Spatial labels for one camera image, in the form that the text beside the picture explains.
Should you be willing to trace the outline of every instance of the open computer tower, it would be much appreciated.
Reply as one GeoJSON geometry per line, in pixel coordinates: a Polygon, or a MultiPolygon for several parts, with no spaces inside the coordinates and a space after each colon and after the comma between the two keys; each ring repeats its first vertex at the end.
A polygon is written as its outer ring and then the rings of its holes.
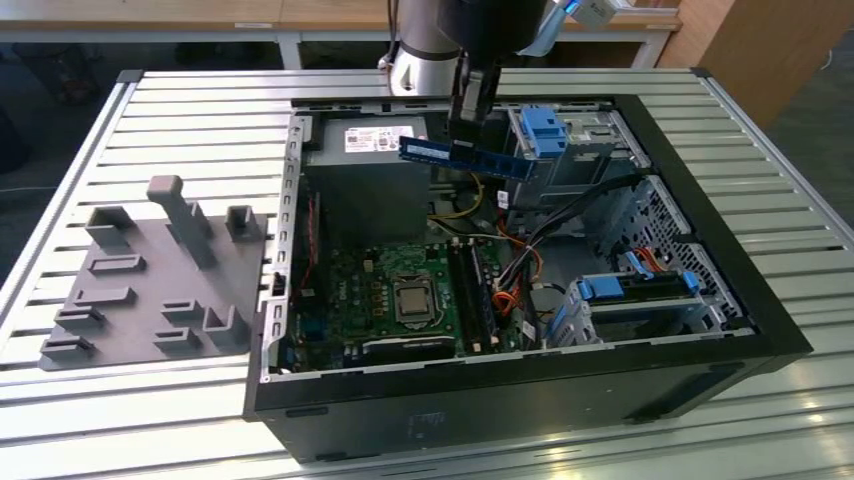
{"type": "Polygon", "coordinates": [[[502,98],[477,176],[412,143],[447,100],[294,107],[246,418],[298,461],[675,417],[810,352],[635,96],[502,98]]]}

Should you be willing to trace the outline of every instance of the gray plastic peg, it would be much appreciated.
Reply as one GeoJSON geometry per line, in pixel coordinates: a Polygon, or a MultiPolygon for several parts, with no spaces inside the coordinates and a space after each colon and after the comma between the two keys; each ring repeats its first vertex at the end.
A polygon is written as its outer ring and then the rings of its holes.
{"type": "Polygon", "coordinates": [[[219,348],[239,347],[250,336],[250,327],[234,305],[228,308],[228,318],[224,322],[212,308],[204,311],[202,331],[208,334],[219,348]]]}
{"type": "Polygon", "coordinates": [[[56,340],[46,340],[42,353],[55,362],[83,360],[95,353],[95,346],[83,337],[74,335],[56,340]]]}
{"type": "Polygon", "coordinates": [[[187,355],[202,345],[199,337],[188,327],[155,332],[155,346],[167,355],[187,355]]]}
{"type": "Polygon", "coordinates": [[[163,207],[170,222],[172,223],[172,233],[178,235],[182,244],[192,257],[200,270],[216,265],[216,256],[207,241],[204,227],[200,227],[199,216],[204,216],[202,209],[194,211],[182,196],[184,182],[175,175],[159,175],[148,182],[146,192],[148,200],[163,207]]]}
{"type": "Polygon", "coordinates": [[[123,230],[136,224],[122,207],[98,207],[86,222],[86,231],[107,254],[131,253],[123,230]]]}
{"type": "Polygon", "coordinates": [[[67,332],[74,334],[86,332],[87,330],[100,329],[107,321],[104,315],[92,306],[63,308],[56,312],[54,320],[67,332]]]}
{"type": "Polygon", "coordinates": [[[228,235],[231,235],[231,241],[235,243],[255,242],[262,239],[262,230],[258,226],[258,220],[255,220],[252,207],[248,205],[228,207],[228,210],[226,210],[226,228],[228,229],[228,235]]]}
{"type": "Polygon", "coordinates": [[[195,298],[166,300],[160,315],[166,317],[172,325],[188,326],[202,322],[204,318],[204,308],[199,305],[195,298]]]}

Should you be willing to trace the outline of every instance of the sticker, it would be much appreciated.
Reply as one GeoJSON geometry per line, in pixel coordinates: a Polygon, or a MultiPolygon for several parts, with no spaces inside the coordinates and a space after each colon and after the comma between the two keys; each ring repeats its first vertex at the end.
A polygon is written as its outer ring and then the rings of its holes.
{"type": "Polygon", "coordinates": [[[422,413],[408,418],[406,435],[410,440],[431,440],[444,433],[442,428],[447,421],[444,412],[422,413]]]}
{"type": "Polygon", "coordinates": [[[411,126],[348,128],[344,132],[344,152],[396,152],[400,136],[411,137],[411,126]]]}
{"type": "Polygon", "coordinates": [[[434,148],[419,147],[418,145],[407,145],[406,153],[420,155],[422,157],[438,158],[439,160],[447,160],[451,157],[450,152],[443,152],[434,148]]]}
{"type": "Polygon", "coordinates": [[[525,333],[525,336],[531,340],[537,340],[537,330],[529,322],[522,322],[522,333],[525,333]]]}
{"type": "Polygon", "coordinates": [[[272,23],[235,23],[235,28],[272,28],[272,23]]]}
{"type": "Polygon", "coordinates": [[[505,190],[498,191],[498,208],[502,210],[510,208],[510,194],[505,190]]]}

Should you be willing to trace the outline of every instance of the wire bundle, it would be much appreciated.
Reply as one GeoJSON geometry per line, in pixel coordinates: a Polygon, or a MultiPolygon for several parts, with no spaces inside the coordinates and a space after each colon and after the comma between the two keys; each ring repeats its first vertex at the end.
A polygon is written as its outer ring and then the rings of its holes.
{"type": "Polygon", "coordinates": [[[435,214],[435,215],[427,215],[427,218],[430,220],[454,220],[456,218],[466,218],[469,215],[471,215],[473,213],[475,213],[478,211],[478,209],[481,208],[481,204],[483,203],[483,183],[481,183],[481,179],[478,178],[478,176],[474,173],[470,173],[469,175],[471,175],[473,180],[475,181],[475,184],[478,185],[478,198],[475,199],[475,203],[471,207],[469,207],[466,210],[463,210],[462,212],[455,212],[455,213],[440,213],[440,214],[435,214]]]}
{"type": "Polygon", "coordinates": [[[529,255],[535,252],[535,248],[546,240],[549,235],[551,235],[566,222],[585,212],[601,195],[605,195],[611,190],[637,185],[641,180],[643,180],[643,177],[643,174],[630,174],[603,181],[546,217],[543,223],[539,224],[526,241],[519,245],[519,253],[498,277],[499,291],[506,291],[511,288],[529,255]]]}
{"type": "Polygon", "coordinates": [[[643,258],[643,260],[646,260],[646,263],[654,272],[663,272],[665,270],[667,270],[658,262],[655,254],[653,253],[653,249],[650,247],[635,248],[633,251],[641,258],[643,258]]]}

